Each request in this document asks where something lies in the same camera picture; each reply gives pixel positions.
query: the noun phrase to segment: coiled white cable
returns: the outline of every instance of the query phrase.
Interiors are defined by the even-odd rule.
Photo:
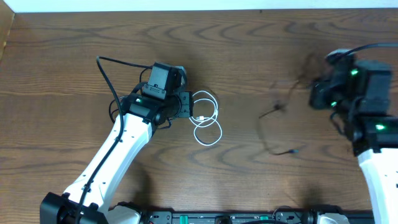
[[[221,128],[221,125],[220,125],[219,122],[217,121],[217,117],[218,117],[218,103],[217,103],[216,98],[214,98],[213,95],[211,95],[210,93],[208,93],[208,92],[205,91],[205,90],[197,91],[197,92],[194,93],[192,96],[195,96],[195,95],[197,95],[197,94],[199,94],[199,93],[206,93],[207,95],[209,95],[209,96],[211,97],[211,99],[209,99],[209,98],[200,98],[200,99],[195,100],[195,101],[193,102],[193,104],[198,103],[199,101],[210,101],[210,102],[212,102],[212,103],[213,103],[213,106],[214,106],[213,115],[211,115],[210,117],[197,116],[196,118],[194,118],[194,117],[192,116],[192,117],[189,118],[189,120],[192,122],[192,124],[195,125],[195,129],[193,130],[193,136],[194,136],[195,139],[199,142],[199,144],[204,145],[204,146],[212,146],[212,145],[216,144],[216,143],[221,139],[221,137],[223,136],[223,129]],[[197,129],[198,129],[198,128],[206,128],[206,127],[209,127],[210,125],[212,125],[212,124],[214,124],[214,123],[216,123],[216,124],[218,125],[218,127],[220,128],[220,136],[219,136],[219,138],[218,138],[217,140],[215,140],[214,142],[212,142],[212,143],[205,143],[205,142],[203,142],[202,140],[200,140],[200,139],[198,138],[197,134],[196,134]]]

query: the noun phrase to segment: beige object in corner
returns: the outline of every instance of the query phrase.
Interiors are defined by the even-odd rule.
[[[2,53],[6,46],[8,34],[10,32],[12,20],[14,19],[14,12],[0,0],[0,60]]]

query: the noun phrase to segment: white wall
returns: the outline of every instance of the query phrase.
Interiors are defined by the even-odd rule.
[[[398,0],[4,0],[14,12],[398,7]]]

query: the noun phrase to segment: green light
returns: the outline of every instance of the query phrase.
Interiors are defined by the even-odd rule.
[[[356,69],[356,68],[352,69],[351,70],[351,75],[354,76],[354,75],[358,74],[358,72],[359,72],[358,69]]]
[[[384,126],[384,125],[382,125],[382,124],[377,124],[376,125],[376,129],[377,130],[379,130],[379,131],[381,131],[381,130],[383,130],[383,129],[385,129],[386,127]]]

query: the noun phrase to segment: wood grain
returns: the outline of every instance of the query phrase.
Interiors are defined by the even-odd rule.
[[[0,0],[0,61],[4,48],[6,46],[7,37],[11,28],[14,12]]]
[[[222,140],[212,147],[195,141],[186,119],[157,131],[113,203],[206,211],[316,203],[370,209],[349,142],[328,122],[329,111],[307,106],[306,86],[326,69],[322,58],[328,52],[396,40],[397,12],[18,14],[0,71],[0,222],[37,223],[45,194],[61,194],[107,137],[112,96],[96,67],[97,55],[183,65],[190,90],[217,95],[223,126]],[[359,56],[397,69],[394,50]],[[137,83],[140,70],[103,65],[119,94]],[[398,108],[397,84],[394,78],[392,112]],[[276,100],[289,102],[286,111],[259,121]],[[210,109],[199,104],[195,114]],[[199,134],[211,141],[218,130]],[[273,156],[268,151],[286,149],[300,152]]]

